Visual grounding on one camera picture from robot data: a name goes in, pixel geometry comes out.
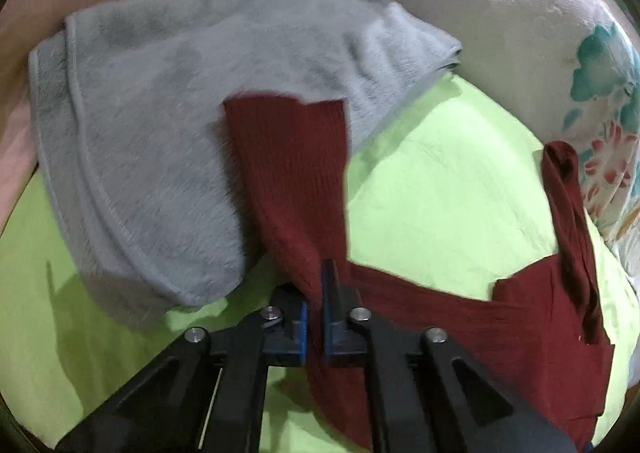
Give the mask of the grey folded fleece blanket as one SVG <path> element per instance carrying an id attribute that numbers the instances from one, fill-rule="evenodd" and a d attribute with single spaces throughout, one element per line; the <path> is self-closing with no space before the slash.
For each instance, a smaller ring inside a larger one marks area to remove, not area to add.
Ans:
<path id="1" fill-rule="evenodd" d="M 241 283 L 250 233 L 222 104 L 344 100 L 360 146 L 459 62 L 394 0 L 119 0 L 66 17 L 28 58 L 52 208 L 96 303 L 138 329 Z"/>

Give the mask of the dark red knit hooded sweater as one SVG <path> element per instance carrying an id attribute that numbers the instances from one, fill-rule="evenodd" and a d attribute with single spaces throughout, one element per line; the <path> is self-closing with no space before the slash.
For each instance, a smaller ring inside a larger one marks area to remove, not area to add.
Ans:
<path id="1" fill-rule="evenodd" d="M 224 102 L 262 240 L 320 322 L 323 260 L 405 329 L 440 326 L 570 436 L 593 440 L 610 387 L 579 159 L 450 80 L 357 154 L 340 101 Z"/>

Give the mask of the white floral lotus quilt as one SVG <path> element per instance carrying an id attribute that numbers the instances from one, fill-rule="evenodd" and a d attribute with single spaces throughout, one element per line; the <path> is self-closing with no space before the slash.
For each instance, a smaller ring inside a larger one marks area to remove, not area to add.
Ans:
<path id="1" fill-rule="evenodd" d="M 576 150 L 585 206 L 639 273 L 639 47 L 606 0 L 397 0 L 461 41 L 460 75 Z"/>

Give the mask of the light green bed sheet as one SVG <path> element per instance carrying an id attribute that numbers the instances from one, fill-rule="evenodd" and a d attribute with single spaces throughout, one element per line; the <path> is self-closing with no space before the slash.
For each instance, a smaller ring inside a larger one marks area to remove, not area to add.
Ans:
<path id="1" fill-rule="evenodd" d="M 542 146 L 457 76 L 419 98 L 352 158 L 349 254 L 425 287 L 478 300 L 558 244 L 541 184 Z M 85 283 L 68 231 L 81 222 L 73 150 L 51 152 L 1 237 L 1 393 L 13 417 L 55 445 L 192 325 L 231 326 L 268 298 L 262 260 L 227 297 L 172 310 L 141 331 L 110 288 Z"/>

